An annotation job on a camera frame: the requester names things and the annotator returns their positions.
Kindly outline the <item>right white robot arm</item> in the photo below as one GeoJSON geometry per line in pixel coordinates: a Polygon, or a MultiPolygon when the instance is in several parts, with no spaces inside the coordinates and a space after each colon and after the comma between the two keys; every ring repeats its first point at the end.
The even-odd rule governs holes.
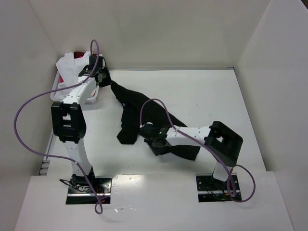
{"type": "Polygon", "coordinates": [[[243,144],[242,137],[220,121],[198,128],[156,127],[148,122],[141,127],[140,136],[156,156],[172,153],[194,161],[200,148],[205,146],[222,161],[216,162],[213,172],[213,178],[222,182],[227,181],[227,172],[236,166],[243,144]]]}

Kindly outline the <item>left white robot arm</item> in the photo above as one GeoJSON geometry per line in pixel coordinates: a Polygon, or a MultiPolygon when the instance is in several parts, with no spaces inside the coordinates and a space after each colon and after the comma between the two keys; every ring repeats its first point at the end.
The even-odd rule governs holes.
{"type": "Polygon", "coordinates": [[[111,84],[105,59],[101,55],[89,56],[89,64],[78,74],[77,84],[62,101],[52,104],[52,126],[68,157],[73,159],[71,180],[61,182],[79,192],[90,193],[90,184],[95,182],[95,175],[84,146],[87,126],[82,107],[99,87],[111,84]]]}

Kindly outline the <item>black t shirt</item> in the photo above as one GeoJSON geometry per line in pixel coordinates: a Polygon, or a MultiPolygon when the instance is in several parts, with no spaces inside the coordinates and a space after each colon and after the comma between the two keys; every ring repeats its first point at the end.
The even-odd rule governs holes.
{"type": "MultiPolygon", "coordinates": [[[[111,90],[116,99],[122,104],[123,114],[121,118],[121,130],[117,139],[121,144],[133,145],[140,132],[140,111],[142,111],[142,123],[150,122],[155,128],[170,127],[165,109],[155,101],[149,100],[144,94],[124,88],[116,82],[111,83],[111,90]]],[[[150,141],[145,141],[154,155],[172,153],[178,157],[194,161],[200,151],[200,147],[191,145],[177,145],[155,148],[150,141]]]]}

